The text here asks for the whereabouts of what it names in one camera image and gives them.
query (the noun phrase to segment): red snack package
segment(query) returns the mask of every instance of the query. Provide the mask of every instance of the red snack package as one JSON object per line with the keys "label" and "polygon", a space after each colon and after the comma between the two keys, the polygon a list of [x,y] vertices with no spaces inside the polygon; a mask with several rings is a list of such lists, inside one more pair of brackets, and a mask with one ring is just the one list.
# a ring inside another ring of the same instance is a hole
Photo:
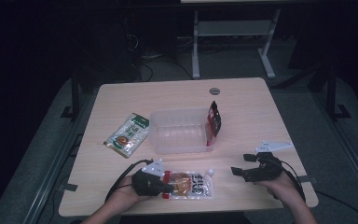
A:
{"label": "red snack package", "polygon": [[214,144],[214,142],[216,141],[216,136],[219,133],[221,126],[222,126],[222,120],[220,118],[219,111],[217,110],[217,104],[215,101],[213,101],[208,111],[208,123],[206,124],[205,127],[207,147]]}

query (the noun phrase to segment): small round object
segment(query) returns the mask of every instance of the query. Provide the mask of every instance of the small round object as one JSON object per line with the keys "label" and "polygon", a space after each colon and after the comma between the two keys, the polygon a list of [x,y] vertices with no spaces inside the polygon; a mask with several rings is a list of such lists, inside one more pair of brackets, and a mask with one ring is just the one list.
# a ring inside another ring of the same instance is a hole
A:
{"label": "small round object", "polygon": [[217,89],[216,87],[213,87],[209,89],[209,93],[212,95],[218,95],[220,93],[220,90]]}

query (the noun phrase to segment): metal stand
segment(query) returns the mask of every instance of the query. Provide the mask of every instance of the metal stand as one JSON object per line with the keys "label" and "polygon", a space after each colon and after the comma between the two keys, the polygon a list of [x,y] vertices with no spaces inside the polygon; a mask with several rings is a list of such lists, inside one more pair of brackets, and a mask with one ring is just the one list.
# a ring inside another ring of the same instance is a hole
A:
{"label": "metal stand", "polygon": [[70,118],[74,121],[79,114],[79,88],[76,71],[72,73],[71,76],[71,84],[72,84],[72,113],[69,112],[71,106],[66,106],[62,111],[61,118]]}
{"label": "metal stand", "polygon": [[314,66],[298,73],[297,75],[287,79],[286,81],[270,87],[271,89],[284,89],[300,79],[312,75],[308,88],[312,92],[319,92],[322,90],[324,84],[327,82],[327,96],[326,96],[326,111],[333,121],[337,119],[349,119],[351,117],[348,110],[344,105],[338,105],[340,113],[336,113],[336,83],[337,74],[335,70],[335,64],[329,63],[317,63]]}
{"label": "metal stand", "polygon": [[262,49],[259,49],[260,59],[264,65],[267,76],[275,78],[274,71],[267,53],[274,36],[275,28],[278,23],[280,9],[276,9],[272,20],[263,21],[199,21],[199,13],[194,13],[194,38],[193,38],[193,78],[200,78],[200,65],[198,55],[198,37],[199,36],[217,36],[217,35],[265,35],[267,40]]}

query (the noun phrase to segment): green snack package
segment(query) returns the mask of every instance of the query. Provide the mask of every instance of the green snack package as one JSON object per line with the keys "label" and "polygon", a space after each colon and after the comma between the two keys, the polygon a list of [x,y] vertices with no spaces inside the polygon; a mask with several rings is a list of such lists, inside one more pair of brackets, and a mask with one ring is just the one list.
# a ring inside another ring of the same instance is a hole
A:
{"label": "green snack package", "polygon": [[124,158],[129,158],[149,133],[149,120],[132,113],[121,127],[103,142]]}

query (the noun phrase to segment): white bracket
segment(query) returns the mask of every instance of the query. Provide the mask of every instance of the white bracket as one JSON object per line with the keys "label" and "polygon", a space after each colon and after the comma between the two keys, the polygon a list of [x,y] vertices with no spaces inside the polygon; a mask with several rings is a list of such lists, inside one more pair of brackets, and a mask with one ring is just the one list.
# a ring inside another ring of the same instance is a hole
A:
{"label": "white bracket", "polygon": [[293,147],[293,143],[284,143],[284,142],[268,142],[263,141],[259,147],[255,149],[256,152],[271,152],[271,151],[277,151],[280,149],[284,149],[287,147]]}
{"label": "white bracket", "polygon": [[142,168],[142,171],[150,175],[164,176],[165,168],[162,159],[146,165],[146,167]]}

